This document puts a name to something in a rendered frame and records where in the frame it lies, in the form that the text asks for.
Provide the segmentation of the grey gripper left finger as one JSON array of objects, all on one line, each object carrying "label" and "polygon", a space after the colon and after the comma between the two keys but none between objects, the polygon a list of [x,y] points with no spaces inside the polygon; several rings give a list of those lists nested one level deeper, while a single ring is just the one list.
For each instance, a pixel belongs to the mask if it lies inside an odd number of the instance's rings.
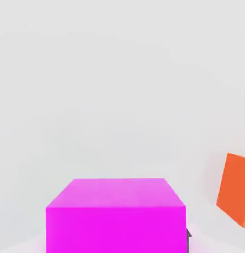
[{"label": "grey gripper left finger", "polygon": [[21,253],[46,253],[46,239],[38,237],[25,242]]}]

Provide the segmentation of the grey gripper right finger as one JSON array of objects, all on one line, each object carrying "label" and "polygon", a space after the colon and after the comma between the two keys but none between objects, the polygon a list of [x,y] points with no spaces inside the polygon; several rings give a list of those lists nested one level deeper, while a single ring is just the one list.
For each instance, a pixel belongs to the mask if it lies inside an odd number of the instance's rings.
[{"label": "grey gripper right finger", "polygon": [[188,237],[189,253],[213,253],[210,240],[197,228],[188,228],[191,236]]}]

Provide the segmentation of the small orange cube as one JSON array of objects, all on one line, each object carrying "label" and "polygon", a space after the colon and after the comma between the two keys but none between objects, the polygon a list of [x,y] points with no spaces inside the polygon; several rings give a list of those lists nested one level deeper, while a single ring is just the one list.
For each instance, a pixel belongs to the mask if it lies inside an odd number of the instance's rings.
[{"label": "small orange cube", "polygon": [[245,157],[227,154],[216,205],[245,228]]}]

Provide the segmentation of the small magenta cube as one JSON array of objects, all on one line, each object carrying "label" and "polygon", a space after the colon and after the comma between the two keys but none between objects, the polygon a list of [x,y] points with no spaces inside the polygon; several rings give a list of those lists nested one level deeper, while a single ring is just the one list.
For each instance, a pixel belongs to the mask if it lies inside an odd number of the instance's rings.
[{"label": "small magenta cube", "polygon": [[189,253],[188,237],[163,178],[74,179],[46,208],[46,253]]}]

